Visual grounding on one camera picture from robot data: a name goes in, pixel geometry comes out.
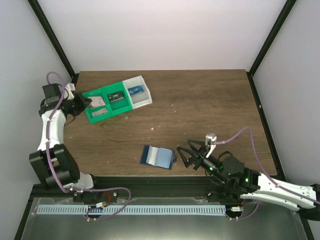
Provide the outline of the white pink patterned card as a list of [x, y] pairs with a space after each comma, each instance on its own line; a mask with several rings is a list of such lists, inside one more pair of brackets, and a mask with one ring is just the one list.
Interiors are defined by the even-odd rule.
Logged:
[[88, 99], [91, 100], [91, 102], [89, 104], [89, 107], [91, 109], [102, 107], [102, 106], [106, 105], [104, 99], [101, 96], [89, 96]]

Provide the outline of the blue card holder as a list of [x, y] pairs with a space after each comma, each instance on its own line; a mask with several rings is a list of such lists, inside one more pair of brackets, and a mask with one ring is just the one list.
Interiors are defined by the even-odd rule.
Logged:
[[176, 152], [172, 149], [145, 145], [143, 147], [140, 164], [171, 170], [177, 161]]

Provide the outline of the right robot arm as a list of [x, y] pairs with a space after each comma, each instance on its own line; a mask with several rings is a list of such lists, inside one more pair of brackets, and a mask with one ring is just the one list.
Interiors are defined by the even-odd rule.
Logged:
[[187, 144], [188, 148], [177, 147], [177, 152], [185, 167], [204, 170], [215, 185], [209, 195], [217, 194], [226, 201], [266, 202], [285, 207], [307, 220], [319, 221], [319, 184], [303, 186], [275, 179], [246, 167], [229, 151], [212, 156], [212, 147], [204, 141], [189, 139]]

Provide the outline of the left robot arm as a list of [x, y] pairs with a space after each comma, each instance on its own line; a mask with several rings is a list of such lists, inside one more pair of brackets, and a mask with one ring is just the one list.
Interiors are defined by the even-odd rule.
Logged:
[[42, 87], [45, 98], [38, 111], [42, 120], [41, 141], [29, 162], [41, 185], [46, 189], [62, 187], [65, 191], [92, 189], [94, 178], [82, 173], [64, 144], [64, 127], [69, 115], [76, 117], [89, 106], [91, 100], [76, 92], [68, 83], [64, 90], [59, 83]]

